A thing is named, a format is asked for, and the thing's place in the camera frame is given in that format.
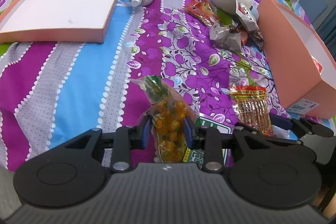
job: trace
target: metal screw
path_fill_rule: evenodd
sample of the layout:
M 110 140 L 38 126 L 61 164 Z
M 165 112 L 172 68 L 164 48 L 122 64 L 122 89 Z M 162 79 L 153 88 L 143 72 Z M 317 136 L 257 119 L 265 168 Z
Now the metal screw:
M 222 165 L 216 161 L 210 161 L 205 165 L 205 168 L 211 171 L 217 171 L 222 168 Z
M 238 131 L 243 131 L 244 130 L 243 127 L 235 127 L 235 129 L 238 130 Z
M 129 164 L 124 161 L 118 161 L 113 164 L 113 169 L 118 170 L 118 171 L 125 171 L 129 168 Z

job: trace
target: gray ribbed panel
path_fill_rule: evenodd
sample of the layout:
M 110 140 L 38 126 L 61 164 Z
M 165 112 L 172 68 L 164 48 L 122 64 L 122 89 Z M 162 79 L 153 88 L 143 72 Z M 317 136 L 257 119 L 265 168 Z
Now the gray ribbed panel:
M 326 224 L 327 220 L 311 206 L 274 211 L 251 205 L 236 196 L 220 175 L 206 174 L 196 164 L 139 164 L 130 173 L 114 175 L 86 203 L 49 211 L 24 205 L 7 222 Z

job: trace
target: green stripe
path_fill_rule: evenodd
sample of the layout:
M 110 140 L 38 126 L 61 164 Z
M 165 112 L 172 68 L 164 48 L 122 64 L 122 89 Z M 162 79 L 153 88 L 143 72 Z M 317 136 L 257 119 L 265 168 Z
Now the green stripe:
M 0 56 L 2 56 L 5 52 L 7 52 L 10 45 L 12 45 L 12 43 L 0 44 Z

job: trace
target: spicy strip snack package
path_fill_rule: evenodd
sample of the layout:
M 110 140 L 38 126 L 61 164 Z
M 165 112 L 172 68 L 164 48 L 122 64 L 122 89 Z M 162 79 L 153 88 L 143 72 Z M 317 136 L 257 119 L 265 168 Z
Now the spicy strip snack package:
M 261 131 L 266 136 L 273 136 L 266 88 L 233 85 L 229 90 L 231 98 L 235 101 L 232 107 L 240 122 Z
M 146 111 L 153 117 L 154 139 L 162 162 L 181 162 L 186 150 L 183 118 L 194 122 L 198 116 L 183 97 L 158 76 L 144 76 L 132 80 L 145 91 L 152 107 Z

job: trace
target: pink cardboard box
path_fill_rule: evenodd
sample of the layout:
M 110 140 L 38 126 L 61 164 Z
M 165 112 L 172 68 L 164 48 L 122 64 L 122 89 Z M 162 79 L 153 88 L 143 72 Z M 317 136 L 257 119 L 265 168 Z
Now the pink cardboard box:
M 315 30 L 276 0 L 262 0 L 258 25 L 280 104 L 289 112 L 336 115 L 336 63 Z M 312 56 L 322 65 L 319 72 Z

